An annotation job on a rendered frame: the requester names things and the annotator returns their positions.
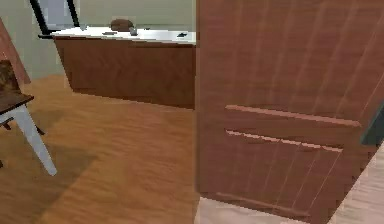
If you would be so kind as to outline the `white-legged wooden chair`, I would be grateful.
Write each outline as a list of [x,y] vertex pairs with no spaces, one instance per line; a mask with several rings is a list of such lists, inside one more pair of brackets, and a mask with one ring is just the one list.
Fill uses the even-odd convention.
[[33,99],[32,95],[21,91],[11,62],[0,60],[0,127],[10,130],[9,122],[14,120],[43,167],[54,176],[57,169],[41,139],[44,132],[35,125],[27,108],[27,103]]

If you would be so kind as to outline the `black-framed window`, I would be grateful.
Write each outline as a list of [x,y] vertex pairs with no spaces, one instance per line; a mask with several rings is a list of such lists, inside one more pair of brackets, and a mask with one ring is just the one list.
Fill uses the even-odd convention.
[[39,25],[40,39],[51,39],[52,33],[79,27],[75,0],[29,0]]

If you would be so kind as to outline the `brown wooden room door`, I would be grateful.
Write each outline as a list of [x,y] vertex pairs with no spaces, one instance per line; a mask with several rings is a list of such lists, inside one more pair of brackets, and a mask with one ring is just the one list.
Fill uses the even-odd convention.
[[384,143],[384,0],[199,0],[197,189],[329,224]]

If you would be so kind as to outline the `brown round bowl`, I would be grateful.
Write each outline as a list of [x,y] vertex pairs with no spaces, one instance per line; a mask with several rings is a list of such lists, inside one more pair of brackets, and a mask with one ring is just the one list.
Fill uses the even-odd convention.
[[129,32],[133,27],[134,24],[128,19],[114,19],[110,23],[111,30],[117,32]]

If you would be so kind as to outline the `brown cabinet with white top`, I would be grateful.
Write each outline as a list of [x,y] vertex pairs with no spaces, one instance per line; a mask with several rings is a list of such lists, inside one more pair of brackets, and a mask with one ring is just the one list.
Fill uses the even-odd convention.
[[52,34],[69,86],[76,93],[193,109],[196,34],[139,29],[103,35],[108,27]]

